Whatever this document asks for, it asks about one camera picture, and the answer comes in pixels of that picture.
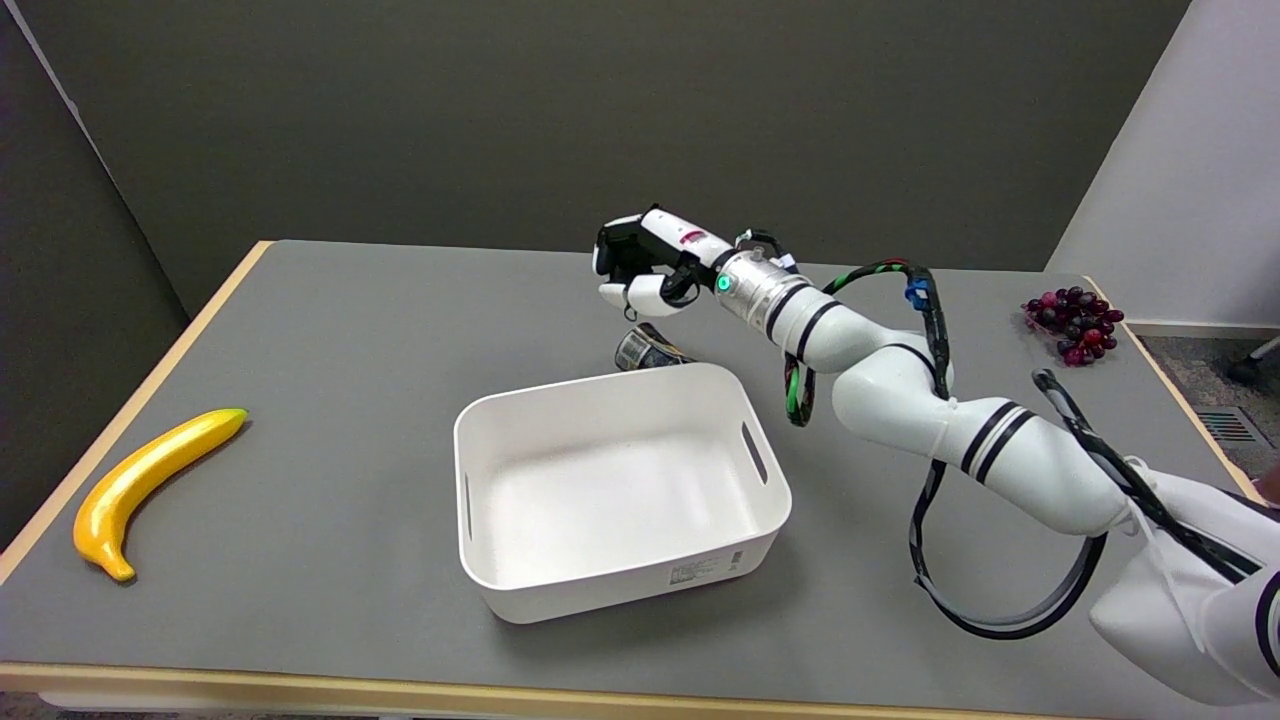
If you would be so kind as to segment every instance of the white storage bin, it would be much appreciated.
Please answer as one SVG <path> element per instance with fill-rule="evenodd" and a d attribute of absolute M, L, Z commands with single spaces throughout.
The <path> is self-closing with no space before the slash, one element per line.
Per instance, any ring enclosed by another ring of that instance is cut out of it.
<path fill-rule="evenodd" d="M 512 623 L 745 575 L 791 514 L 746 391 L 705 363 L 477 400 L 453 450 L 462 566 Z"/>

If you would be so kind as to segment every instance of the table top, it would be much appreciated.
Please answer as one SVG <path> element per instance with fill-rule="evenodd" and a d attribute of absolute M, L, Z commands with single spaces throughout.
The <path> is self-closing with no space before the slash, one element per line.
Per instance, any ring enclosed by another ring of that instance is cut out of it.
<path fill-rule="evenodd" d="M 804 270 L 815 282 L 838 272 Z M 1016 307 L 1080 278 L 937 281 L 956 396 L 1006 396 L 1052 416 L 1029 379 L 1052 359 Z M 1042 635 L 998 643 L 950 625 L 913 584 L 908 556 L 925 460 L 852 438 L 831 411 L 829 378 L 810 427 L 790 427 L 777 350 L 710 300 L 657 324 L 741 378 L 787 474 L 792 515 L 764 564 L 548 623 L 497 619 L 458 561 L 453 420 L 477 397 L 613 372 L 630 323 L 595 284 L 577 254 L 256 247 L 4 553 L 0 684 L 608 717 L 1204 715 L 1089 628 L 1088 606 L 1138 539 L 1114 533 L 1080 605 Z M 919 325 L 900 279 L 868 278 L 841 299 L 883 324 Z M 1059 377 L 1123 452 L 1239 489 L 1132 336 Z M 247 407 L 252 424 L 136 518 L 138 582 L 118 587 L 82 562 L 70 524 L 92 484 L 160 432 L 224 406 Z M 934 580 L 988 614 L 1038 601 L 1078 542 L 959 471 L 927 538 Z"/>

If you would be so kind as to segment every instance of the toy banana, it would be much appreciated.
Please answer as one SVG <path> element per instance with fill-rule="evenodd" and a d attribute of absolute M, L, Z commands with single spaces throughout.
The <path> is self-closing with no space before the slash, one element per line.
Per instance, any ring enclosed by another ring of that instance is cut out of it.
<path fill-rule="evenodd" d="M 205 413 L 122 460 L 93 486 L 76 514 L 72 536 L 81 557 L 116 582 L 133 579 L 136 573 L 123 551 L 129 518 L 169 477 L 230 439 L 247 416 L 239 409 Z"/>

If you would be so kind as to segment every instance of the gray wall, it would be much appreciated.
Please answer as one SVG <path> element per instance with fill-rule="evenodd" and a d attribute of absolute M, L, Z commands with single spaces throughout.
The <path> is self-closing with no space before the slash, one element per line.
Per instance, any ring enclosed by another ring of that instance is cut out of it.
<path fill-rule="evenodd" d="M 3 548 L 186 323 L 142 233 L 4 9 L 0 258 Z"/>
<path fill-rule="evenodd" d="M 183 302 L 260 237 L 1041 269 L 1188 0 L 19 0 Z"/>

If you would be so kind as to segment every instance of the plastic grapes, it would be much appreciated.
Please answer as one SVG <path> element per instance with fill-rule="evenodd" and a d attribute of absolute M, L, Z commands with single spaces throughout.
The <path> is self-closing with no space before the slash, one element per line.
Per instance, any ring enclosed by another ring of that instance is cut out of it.
<path fill-rule="evenodd" d="M 1056 338 L 1056 350 L 1069 368 L 1092 365 L 1115 350 L 1115 324 L 1124 313 L 1080 286 L 1047 291 L 1023 305 L 1027 324 Z"/>

